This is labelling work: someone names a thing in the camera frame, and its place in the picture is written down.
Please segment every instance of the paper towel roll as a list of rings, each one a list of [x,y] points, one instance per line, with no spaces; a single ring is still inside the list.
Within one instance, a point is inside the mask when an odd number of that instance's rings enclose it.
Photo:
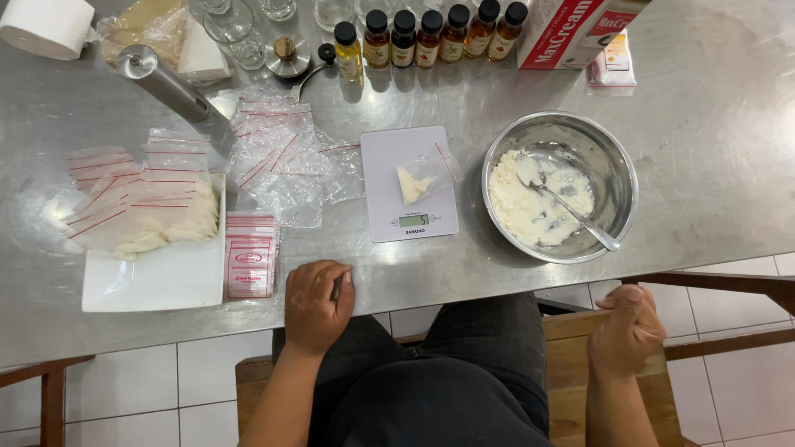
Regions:
[[[10,0],[0,18],[0,37],[39,56],[80,57],[94,7],[84,0]]]

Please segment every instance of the white tile floor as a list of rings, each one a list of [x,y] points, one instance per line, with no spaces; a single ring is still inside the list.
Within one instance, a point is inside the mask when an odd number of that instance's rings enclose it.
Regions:
[[[795,254],[688,269],[795,275]],[[593,308],[617,281],[538,290]],[[644,285],[667,344],[793,326],[766,297]],[[376,315],[394,336],[428,329],[439,306]],[[271,331],[102,354],[66,376],[67,447],[224,447],[237,442],[235,364],[270,354]],[[795,343],[669,362],[682,432],[709,447],[795,445]],[[38,442],[40,381],[0,389],[0,447]]]

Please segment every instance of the steel mixing bowl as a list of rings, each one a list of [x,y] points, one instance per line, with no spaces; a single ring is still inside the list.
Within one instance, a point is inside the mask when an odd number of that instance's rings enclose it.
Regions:
[[[513,237],[497,219],[489,198],[489,176],[507,151],[526,149],[536,157],[566,163],[591,180],[594,211],[587,216],[619,242],[630,229],[638,207],[638,178],[618,140],[599,124],[564,111],[542,111],[512,122],[491,143],[483,162],[483,200],[494,225],[513,245],[542,261],[577,264],[607,253],[585,230],[575,231],[559,245],[529,246]]]

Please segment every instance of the small bottle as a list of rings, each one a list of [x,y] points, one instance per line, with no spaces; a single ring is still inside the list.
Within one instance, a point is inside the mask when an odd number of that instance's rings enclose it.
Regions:
[[[448,21],[442,28],[442,43],[439,45],[439,60],[452,64],[463,59],[463,41],[467,38],[469,8],[456,4],[448,12]]]
[[[349,80],[361,76],[362,47],[356,39],[356,27],[349,21],[341,21],[334,27],[334,39],[339,74]]]
[[[417,33],[414,31],[417,19],[409,10],[401,10],[395,14],[395,29],[392,31],[392,65],[397,68],[408,68],[414,61],[414,46],[417,44]]]
[[[421,29],[417,33],[417,51],[414,53],[414,64],[417,67],[431,68],[436,63],[443,22],[444,18],[439,11],[429,10],[422,14]]]
[[[386,14],[381,10],[367,13],[362,51],[367,65],[384,68],[390,64],[390,32],[386,30]]]
[[[522,33],[522,23],[527,18],[527,6],[522,2],[513,2],[505,9],[505,17],[497,22],[497,31],[491,35],[489,42],[489,59],[503,60],[514,47],[516,39]]]
[[[464,41],[467,56],[480,57],[486,52],[491,34],[497,28],[497,17],[499,17],[499,2],[483,0],[478,8],[478,15],[472,19],[472,25],[469,26],[467,40]]]

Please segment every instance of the creamer box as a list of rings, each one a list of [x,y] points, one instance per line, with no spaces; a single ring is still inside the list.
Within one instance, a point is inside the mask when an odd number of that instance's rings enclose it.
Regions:
[[[534,0],[519,68],[585,68],[651,0]]]

